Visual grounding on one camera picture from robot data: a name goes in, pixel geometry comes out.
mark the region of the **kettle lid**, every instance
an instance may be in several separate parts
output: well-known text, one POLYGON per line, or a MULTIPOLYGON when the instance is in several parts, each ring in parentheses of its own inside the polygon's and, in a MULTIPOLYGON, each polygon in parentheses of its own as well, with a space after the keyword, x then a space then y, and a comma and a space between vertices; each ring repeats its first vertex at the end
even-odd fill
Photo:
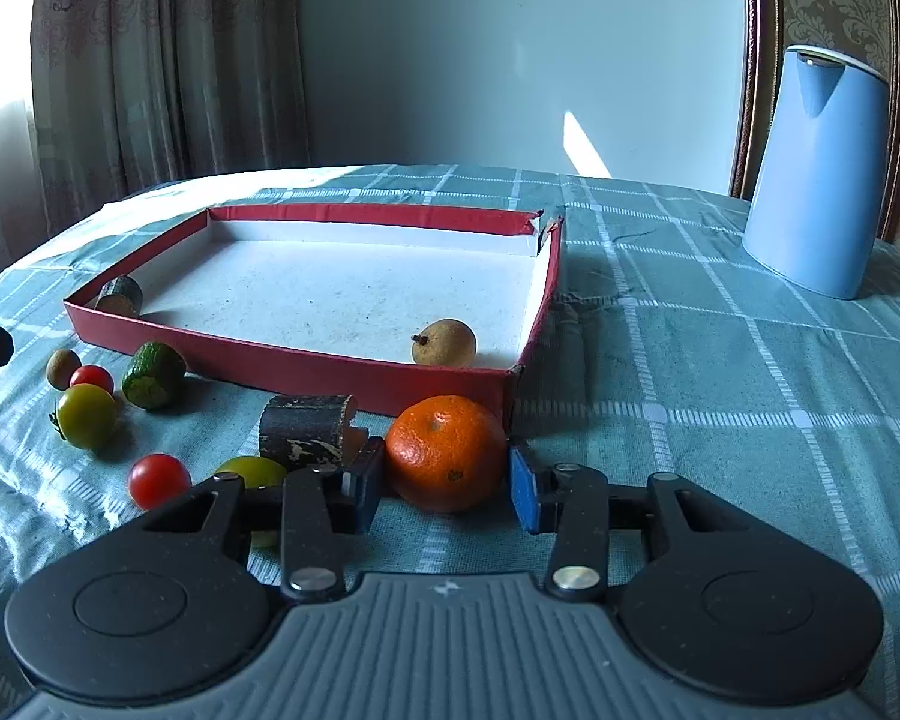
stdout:
POLYGON ((803 59, 803 61, 808 61, 811 64, 818 62, 821 65, 847 65, 856 68, 857 70, 862 70, 864 73, 868 73, 876 79, 887 83, 887 79, 885 79, 883 74, 879 73, 879 71, 876 71, 874 68, 871 68, 866 62, 861 62, 853 56, 846 55, 842 52, 836 52, 833 49, 824 49, 820 46, 793 45, 788 46, 787 50, 788 52, 797 52, 797 55, 803 59))

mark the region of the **red cherry tomato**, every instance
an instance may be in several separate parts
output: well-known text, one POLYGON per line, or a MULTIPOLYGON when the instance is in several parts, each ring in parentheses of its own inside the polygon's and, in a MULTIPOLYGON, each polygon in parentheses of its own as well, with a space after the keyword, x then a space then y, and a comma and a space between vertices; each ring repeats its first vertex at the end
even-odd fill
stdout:
POLYGON ((76 384, 92 384, 113 394, 113 377, 99 365, 81 365, 77 368, 70 377, 70 386, 76 384))
POLYGON ((127 489, 141 509, 154 509, 190 489, 190 473, 170 455, 146 455, 133 464, 127 489))

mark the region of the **green tomato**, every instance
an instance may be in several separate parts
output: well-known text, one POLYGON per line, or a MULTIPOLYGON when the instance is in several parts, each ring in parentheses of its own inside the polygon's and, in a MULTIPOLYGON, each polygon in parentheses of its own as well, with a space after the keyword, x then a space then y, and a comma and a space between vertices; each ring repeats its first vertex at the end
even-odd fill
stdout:
POLYGON ((282 485, 283 477, 287 475, 287 469, 276 460, 253 455, 231 458, 214 473, 223 473, 223 471, 232 471, 244 477, 244 487, 246 488, 271 488, 282 485))
POLYGON ((50 420, 75 447, 100 449, 117 424, 117 401, 97 385, 77 384, 60 395, 50 420))
MULTIPOLYGON (((261 458, 255 455, 242 455, 231 458, 214 473, 221 471, 233 471, 244 477, 246 488, 270 488, 283 484, 283 478, 287 475, 287 469, 277 461, 269 458, 261 458)), ((254 531, 250 537, 250 544, 257 549, 275 547, 280 543, 276 532, 254 531)))

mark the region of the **kettle spout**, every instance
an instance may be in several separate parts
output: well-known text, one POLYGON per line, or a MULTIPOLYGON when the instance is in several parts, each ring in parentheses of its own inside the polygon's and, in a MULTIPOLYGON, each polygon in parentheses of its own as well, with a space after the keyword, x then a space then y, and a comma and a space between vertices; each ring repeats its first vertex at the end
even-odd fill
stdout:
POLYGON ((845 65, 839 62, 804 53, 797 55, 800 96, 803 99, 803 109, 811 119, 816 119, 823 108, 826 108, 844 69, 845 65))

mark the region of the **light blue wall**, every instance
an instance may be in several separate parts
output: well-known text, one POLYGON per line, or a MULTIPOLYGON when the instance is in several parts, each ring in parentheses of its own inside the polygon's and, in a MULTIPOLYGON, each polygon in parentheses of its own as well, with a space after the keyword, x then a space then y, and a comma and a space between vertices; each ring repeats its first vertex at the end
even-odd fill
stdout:
POLYGON ((577 172, 727 191, 744 0, 299 0, 319 164, 577 172))

